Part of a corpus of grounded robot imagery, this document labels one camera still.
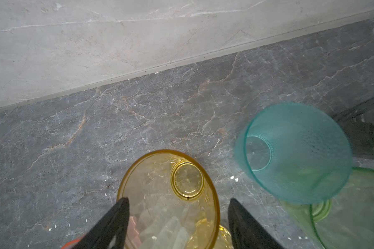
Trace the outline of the teal dimpled glass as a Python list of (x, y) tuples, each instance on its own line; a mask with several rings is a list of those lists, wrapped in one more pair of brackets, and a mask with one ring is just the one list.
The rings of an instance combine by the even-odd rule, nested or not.
[(266, 107), (234, 146), (245, 174), (278, 199), (315, 204), (347, 183), (353, 154), (342, 128), (326, 113), (299, 103)]

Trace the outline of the dark grey glass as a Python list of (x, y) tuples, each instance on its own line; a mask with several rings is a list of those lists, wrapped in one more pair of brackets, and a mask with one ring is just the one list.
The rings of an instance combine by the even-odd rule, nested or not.
[(355, 157), (374, 160), (374, 97), (332, 119), (343, 129)]

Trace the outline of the short yellow glass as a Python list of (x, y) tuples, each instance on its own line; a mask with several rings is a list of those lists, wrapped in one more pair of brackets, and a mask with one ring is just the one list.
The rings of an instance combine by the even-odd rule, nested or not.
[(234, 249), (230, 232), (221, 225), (213, 249)]

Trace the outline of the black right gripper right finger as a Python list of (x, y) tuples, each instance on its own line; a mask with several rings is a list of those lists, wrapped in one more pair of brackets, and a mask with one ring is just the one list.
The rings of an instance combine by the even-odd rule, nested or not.
[(283, 249), (235, 198), (230, 200), (228, 221), (235, 249)]

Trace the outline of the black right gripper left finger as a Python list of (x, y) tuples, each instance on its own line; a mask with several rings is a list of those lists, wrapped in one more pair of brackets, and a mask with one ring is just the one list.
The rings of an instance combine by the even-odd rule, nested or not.
[(75, 249), (122, 249), (129, 222), (129, 199), (123, 197), (74, 246)]

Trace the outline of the short pink glass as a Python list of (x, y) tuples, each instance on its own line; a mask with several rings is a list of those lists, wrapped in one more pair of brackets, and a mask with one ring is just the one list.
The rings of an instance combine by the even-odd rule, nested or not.
[(81, 241), (81, 238), (72, 240), (68, 243), (66, 243), (61, 249), (72, 249), (74, 246), (76, 246)]

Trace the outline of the tall yellow glass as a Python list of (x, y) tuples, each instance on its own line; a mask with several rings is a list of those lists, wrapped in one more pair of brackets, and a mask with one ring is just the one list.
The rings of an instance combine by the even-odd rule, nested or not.
[(216, 189), (204, 168), (162, 149), (127, 170), (117, 199), (128, 198), (126, 249), (212, 249), (220, 226)]

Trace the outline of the short green glass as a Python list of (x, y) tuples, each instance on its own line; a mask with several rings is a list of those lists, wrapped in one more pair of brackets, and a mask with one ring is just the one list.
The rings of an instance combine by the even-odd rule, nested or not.
[(323, 249), (374, 249), (374, 170), (355, 167), (345, 187), (316, 204), (281, 202)]

